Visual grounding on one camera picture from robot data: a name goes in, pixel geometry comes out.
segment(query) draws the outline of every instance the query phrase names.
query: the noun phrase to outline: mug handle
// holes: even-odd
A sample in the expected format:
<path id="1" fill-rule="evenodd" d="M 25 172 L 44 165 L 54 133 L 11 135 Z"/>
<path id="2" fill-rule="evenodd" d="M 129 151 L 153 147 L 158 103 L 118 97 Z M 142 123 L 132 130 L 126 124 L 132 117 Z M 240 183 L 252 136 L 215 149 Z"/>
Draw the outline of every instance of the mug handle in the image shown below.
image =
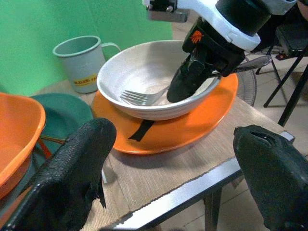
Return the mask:
<path id="1" fill-rule="evenodd" d="M 114 46 L 114 47 L 116 47 L 119 51 L 121 51 L 121 49 L 119 48 L 119 46 L 116 45 L 116 44 L 113 43 L 113 42 L 107 42 L 107 43 L 102 43 L 102 44 L 101 44 L 101 47 L 108 47 L 108 46 Z"/>

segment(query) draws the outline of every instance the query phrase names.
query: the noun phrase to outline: tiled floor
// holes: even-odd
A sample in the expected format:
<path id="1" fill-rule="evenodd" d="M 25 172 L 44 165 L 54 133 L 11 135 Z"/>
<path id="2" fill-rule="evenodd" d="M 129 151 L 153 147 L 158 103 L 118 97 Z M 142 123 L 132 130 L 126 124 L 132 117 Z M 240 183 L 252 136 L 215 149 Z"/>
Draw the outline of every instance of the tiled floor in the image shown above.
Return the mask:
<path id="1" fill-rule="evenodd" d="M 173 24 L 174 39 L 183 40 L 195 19 L 196 14 L 192 14 L 187 23 Z M 249 59 L 254 57 L 256 57 L 256 55 L 250 55 Z M 287 72 L 294 60 L 295 59 L 284 61 L 274 60 L 281 76 Z M 295 88 L 296 81 L 294 81 L 294 79 L 296 80 L 298 73 L 304 71 L 307 63 L 308 58 L 304 58 L 301 61 L 295 70 L 295 74 L 292 75 L 293 78 L 289 78 L 283 87 L 283 91 L 280 91 L 276 95 L 268 108 L 264 108 L 263 104 L 276 88 L 277 80 L 272 71 L 272 66 L 268 65 L 264 67 L 261 71 L 262 74 L 257 76 L 257 99 L 255 108 L 278 122 L 286 105 L 286 100 L 289 99 Z M 304 91 L 307 93 L 302 94 L 285 128 L 296 137 L 294 146 L 306 156 L 308 155 L 308 86 Z M 163 222 L 161 228 L 163 231 L 202 231 L 204 230 L 204 219 L 204 205 L 202 201 L 199 201 Z M 226 185 L 222 191 L 218 231 L 252 230 L 265 231 L 268 229 L 263 226 L 263 218 L 248 190 L 247 184 L 245 181 L 242 181 L 236 188 L 231 184 Z"/>

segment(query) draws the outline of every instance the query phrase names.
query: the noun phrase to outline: orange plate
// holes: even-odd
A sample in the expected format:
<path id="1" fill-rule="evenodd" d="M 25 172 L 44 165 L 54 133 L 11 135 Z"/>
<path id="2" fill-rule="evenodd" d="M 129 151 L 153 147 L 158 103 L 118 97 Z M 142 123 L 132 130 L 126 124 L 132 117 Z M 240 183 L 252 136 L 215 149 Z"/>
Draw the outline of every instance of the orange plate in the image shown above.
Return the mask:
<path id="1" fill-rule="evenodd" d="M 187 145 L 213 130 L 231 109 L 237 86 L 235 74 L 223 77 L 196 109 L 175 119 L 156 121 L 141 141 L 128 138 L 138 130 L 142 119 L 120 111 L 99 92 L 94 98 L 93 111 L 95 117 L 107 118 L 115 125 L 114 149 L 130 154 L 154 154 Z"/>
<path id="2" fill-rule="evenodd" d="M 25 96 L 0 93 L 0 199 L 26 173 L 45 124 L 43 106 Z"/>

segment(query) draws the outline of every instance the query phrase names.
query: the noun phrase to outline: label on mug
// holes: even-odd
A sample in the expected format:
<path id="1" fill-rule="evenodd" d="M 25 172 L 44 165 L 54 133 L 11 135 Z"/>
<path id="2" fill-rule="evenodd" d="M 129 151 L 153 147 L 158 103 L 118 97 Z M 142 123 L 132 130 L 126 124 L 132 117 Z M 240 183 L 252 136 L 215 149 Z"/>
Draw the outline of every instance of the label on mug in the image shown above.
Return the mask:
<path id="1" fill-rule="evenodd" d="M 74 84 L 76 87 L 83 87 L 89 84 L 96 83 L 96 79 L 97 79 L 97 74 L 93 74 L 86 78 L 74 80 Z"/>

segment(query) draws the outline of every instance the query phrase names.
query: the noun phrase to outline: orange bowl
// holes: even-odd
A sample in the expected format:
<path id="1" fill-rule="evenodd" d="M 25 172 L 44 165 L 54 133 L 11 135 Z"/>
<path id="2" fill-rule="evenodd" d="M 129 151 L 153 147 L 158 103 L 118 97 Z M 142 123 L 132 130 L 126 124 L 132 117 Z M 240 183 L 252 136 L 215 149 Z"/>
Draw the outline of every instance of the orange bowl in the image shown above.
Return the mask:
<path id="1" fill-rule="evenodd" d="M 24 176 L 46 120 L 34 99 L 0 93 L 0 199 Z"/>

